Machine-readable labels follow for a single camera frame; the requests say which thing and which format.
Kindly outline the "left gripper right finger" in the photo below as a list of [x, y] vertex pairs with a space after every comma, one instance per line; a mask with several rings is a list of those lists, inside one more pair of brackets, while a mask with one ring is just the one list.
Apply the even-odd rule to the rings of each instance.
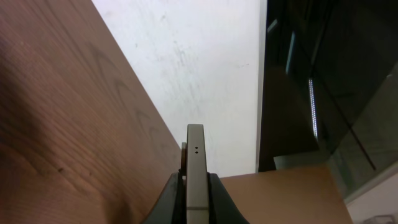
[[209, 224], [248, 224], [217, 174], [207, 173]]

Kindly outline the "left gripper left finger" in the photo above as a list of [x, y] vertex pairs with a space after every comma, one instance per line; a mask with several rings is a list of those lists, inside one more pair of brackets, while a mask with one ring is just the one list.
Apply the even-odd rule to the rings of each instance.
[[143, 224], [186, 223], [185, 188], [182, 175], [173, 173]]

